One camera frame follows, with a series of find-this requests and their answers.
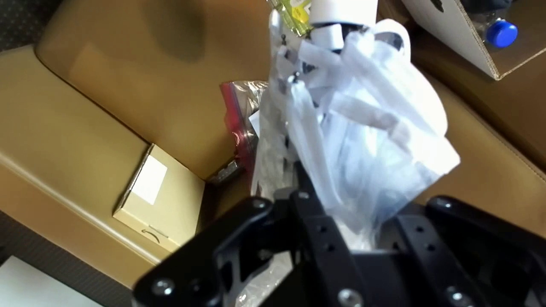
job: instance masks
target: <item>plastic bag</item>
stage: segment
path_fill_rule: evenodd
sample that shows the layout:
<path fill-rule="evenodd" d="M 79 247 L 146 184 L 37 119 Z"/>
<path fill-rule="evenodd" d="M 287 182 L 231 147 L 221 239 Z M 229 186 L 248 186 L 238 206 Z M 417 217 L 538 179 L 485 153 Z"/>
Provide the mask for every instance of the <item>plastic bag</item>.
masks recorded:
<path fill-rule="evenodd" d="M 342 55 L 279 46 L 262 102 L 255 188 L 276 198 L 298 186 L 301 160 L 354 251 L 375 249 L 380 227 L 460 164 L 434 87 L 378 32 L 351 34 Z"/>

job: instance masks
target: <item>small cardboard box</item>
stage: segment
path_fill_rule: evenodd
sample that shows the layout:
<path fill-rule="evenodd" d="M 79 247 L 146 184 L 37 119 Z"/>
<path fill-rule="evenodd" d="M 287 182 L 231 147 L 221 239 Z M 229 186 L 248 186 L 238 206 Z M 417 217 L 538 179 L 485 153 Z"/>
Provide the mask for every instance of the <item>small cardboard box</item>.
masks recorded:
<path fill-rule="evenodd" d="M 168 251 L 199 227 L 206 182 L 158 145 L 151 145 L 115 218 Z"/>
<path fill-rule="evenodd" d="M 496 80 L 546 51 L 545 0 L 514 2 L 509 19 L 520 27 L 520 38 L 506 49 L 484 44 L 460 0 L 404 2 L 422 27 Z"/>

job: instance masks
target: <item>cardboard box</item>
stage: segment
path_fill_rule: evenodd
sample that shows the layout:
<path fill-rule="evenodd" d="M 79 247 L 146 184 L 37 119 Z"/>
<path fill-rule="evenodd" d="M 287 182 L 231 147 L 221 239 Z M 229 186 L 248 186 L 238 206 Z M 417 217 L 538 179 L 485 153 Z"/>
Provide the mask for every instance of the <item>cardboard box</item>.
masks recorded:
<path fill-rule="evenodd" d="M 460 152 L 462 165 L 424 191 L 421 201 L 451 194 L 546 237 L 546 176 L 446 84 L 429 80 L 444 102 L 450 121 L 448 138 Z"/>
<path fill-rule="evenodd" d="M 508 49 L 487 48 L 460 0 L 404 0 L 414 19 L 433 36 L 496 80 L 504 78 L 546 49 L 546 2 L 514 2 L 509 19 L 520 38 Z"/>
<path fill-rule="evenodd" d="M 456 90 L 520 152 L 546 171 L 546 55 L 496 82 L 427 32 L 415 36 L 415 61 Z"/>
<path fill-rule="evenodd" d="M 149 148 L 35 55 L 0 53 L 0 210 L 132 287 L 168 251 L 113 218 Z"/>
<path fill-rule="evenodd" d="M 199 227 L 206 182 L 158 145 L 151 145 L 115 218 L 168 251 Z"/>
<path fill-rule="evenodd" d="M 38 58 L 209 179 L 235 157 L 219 85 L 270 73 L 267 0 L 64 2 Z"/>

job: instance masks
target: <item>bottle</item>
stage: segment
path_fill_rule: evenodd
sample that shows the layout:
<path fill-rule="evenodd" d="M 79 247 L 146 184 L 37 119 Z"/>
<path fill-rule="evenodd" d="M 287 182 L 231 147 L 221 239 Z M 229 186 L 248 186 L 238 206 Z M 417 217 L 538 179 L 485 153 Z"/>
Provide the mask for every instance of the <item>bottle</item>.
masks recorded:
<path fill-rule="evenodd" d="M 484 43 L 499 49 L 516 43 L 520 29 L 506 19 L 513 0 L 463 0 L 463 7 Z"/>

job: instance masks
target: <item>blue bottle cap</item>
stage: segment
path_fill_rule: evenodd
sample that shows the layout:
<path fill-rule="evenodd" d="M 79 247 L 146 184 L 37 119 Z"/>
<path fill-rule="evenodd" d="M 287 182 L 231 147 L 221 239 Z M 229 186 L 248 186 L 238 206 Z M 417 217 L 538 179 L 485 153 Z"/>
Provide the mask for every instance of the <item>blue bottle cap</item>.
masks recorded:
<path fill-rule="evenodd" d="M 501 19 L 491 26 L 485 39 L 496 48 L 508 48 L 514 44 L 514 41 L 518 39 L 518 34 L 520 31 L 516 24 Z"/>

